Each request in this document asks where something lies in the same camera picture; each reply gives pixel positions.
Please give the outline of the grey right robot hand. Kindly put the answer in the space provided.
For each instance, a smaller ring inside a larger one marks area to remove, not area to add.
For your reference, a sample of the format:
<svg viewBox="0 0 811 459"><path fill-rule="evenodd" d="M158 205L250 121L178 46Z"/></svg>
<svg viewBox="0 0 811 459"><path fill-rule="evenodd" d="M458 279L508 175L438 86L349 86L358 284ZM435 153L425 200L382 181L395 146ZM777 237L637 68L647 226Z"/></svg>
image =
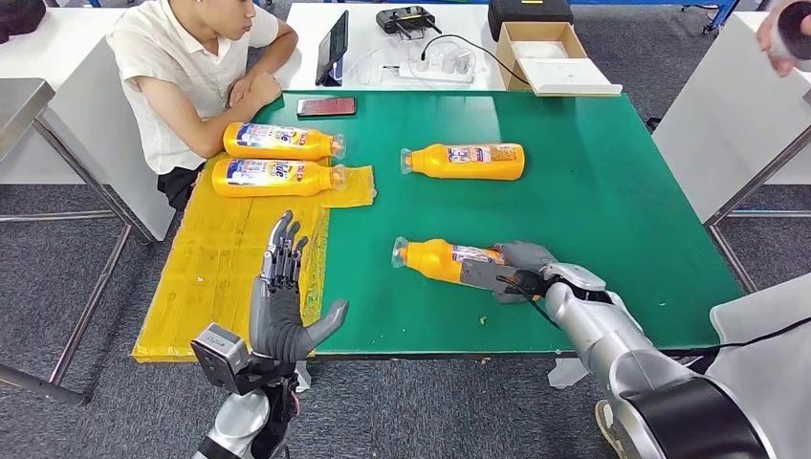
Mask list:
<svg viewBox="0 0 811 459"><path fill-rule="evenodd" d="M510 286L507 283L496 279L498 275L509 276L507 268L538 272L547 264L557 262L546 248L528 242L495 243L488 250L500 254L503 262L497 264L466 259L461 264L460 281L463 285L490 291L492 297L501 304L526 302L523 295L518 294L515 289L509 291Z"/></svg>

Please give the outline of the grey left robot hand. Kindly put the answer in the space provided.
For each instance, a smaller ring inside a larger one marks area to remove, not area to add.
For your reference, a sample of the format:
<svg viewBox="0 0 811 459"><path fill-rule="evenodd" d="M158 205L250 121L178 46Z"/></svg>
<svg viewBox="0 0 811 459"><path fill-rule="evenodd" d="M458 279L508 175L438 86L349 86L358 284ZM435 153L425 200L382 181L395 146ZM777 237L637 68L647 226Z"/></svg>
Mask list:
<svg viewBox="0 0 811 459"><path fill-rule="evenodd" d="M339 298L328 313L304 325L300 312L299 275L306 235L291 210L274 223L252 284L249 344L263 359L296 363L331 337L345 322L349 301Z"/></svg>

